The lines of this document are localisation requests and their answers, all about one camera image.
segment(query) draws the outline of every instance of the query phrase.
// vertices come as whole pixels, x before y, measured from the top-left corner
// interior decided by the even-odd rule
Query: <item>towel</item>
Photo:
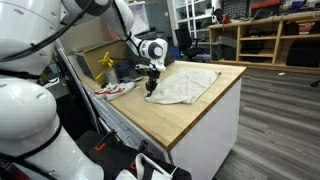
[[[218,78],[217,70],[182,68],[160,82],[150,97],[150,103],[193,104]]]

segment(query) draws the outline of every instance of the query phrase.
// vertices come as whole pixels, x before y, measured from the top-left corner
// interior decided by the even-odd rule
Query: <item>yellow object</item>
[[[97,77],[96,77],[96,80],[100,79],[103,77],[103,73],[100,73]]]
[[[99,63],[102,63],[103,66],[107,66],[109,68],[113,67],[113,60],[109,58],[109,52],[106,52],[102,60],[98,61]]]
[[[99,60],[98,63],[102,63],[102,65],[105,66],[105,68],[113,68],[113,64],[114,64],[113,60],[110,59],[110,57],[109,57],[109,52],[108,51],[104,54],[103,59]],[[98,80],[98,79],[100,79],[102,77],[103,77],[103,72],[100,73],[95,79]]]

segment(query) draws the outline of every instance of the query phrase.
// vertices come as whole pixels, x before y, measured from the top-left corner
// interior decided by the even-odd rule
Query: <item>wooden shelf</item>
[[[233,36],[237,38],[237,61],[228,61],[221,59],[219,61],[212,61],[216,64],[225,64],[232,66],[246,66],[248,68],[266,69],[266,70],[277,70],[283,72],[300,72],[300,73],[312,73],[320,74],[320,67],[302,67],[302,66],[287,66],[285,60],[288,56],[291,41],[294,39],[312,39],[318,38],[320,40],[319,34],[301,34],[301,35],[283,35],[284,26],[286,21],[296,21],[303,19],[313,19],[314,12],[307,13],[297,13],[287,16],[275,16],[261,20],[249,20],[245,22],[233,22],[230,24],[219,24],[211,25],[210,38],[211,42],[215,42],[219,35],[223,34],[223,31],[232,33]],[[320,12],[316,12],[316,17],[314,20],[320,20]],[[274,28],[277,29],[276,36],[265,36],[265,37],[243,37],[246,30],[252,27],[265,27],[268,29],[269,24],[273,24]],[[265,49],[257,54],[241,53],[242,44],[245,41],[253,40],[266,40]],[[254,60],[265,60],[264,62],[253,62]]]
[[[254,41],[254,40],[275,40],[277,36],[264,36],[264,37],[244,37],[240,41]]]
[[[224,58],[216,61],[216,60],[212,60],[213,63],[217,63],[217,64],[237,64],[236,60],[225,60]]]
[[[281,36],[280,39],[302,39],[302,38],[320,38],[320,34],[301,34]]]
[[[239,61],[238,63],[242,65],[257,65],[257,66],[272,66],[272,61],[265,61],[265,62],[249,62],[249,61]]]
[[[271,49],[263,49],[260,53],[258,54],[239,54],[239,56],[242,57],[273,57],[273,50]]]

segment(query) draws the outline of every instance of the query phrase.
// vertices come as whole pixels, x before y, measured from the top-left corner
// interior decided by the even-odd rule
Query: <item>wooden table top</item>
[[[132,123],[148,134],[164,149],[170,151],[190,129],[223,97],[242,77],[246,67],[176,61],[161,74],[164,80],[180,68],[215,69],[221,72],[216,82],[192,105],[162,105],[149,103],[144,99],[147,77],[135,89],[109,103]],[[81,79],[92,89],[97,89],[86,79]]]

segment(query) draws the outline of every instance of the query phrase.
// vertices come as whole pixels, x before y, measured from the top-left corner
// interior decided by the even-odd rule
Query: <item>laboratory room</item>
[[[320,0],[0,0],[0,26],[0,180],[320,179]]]

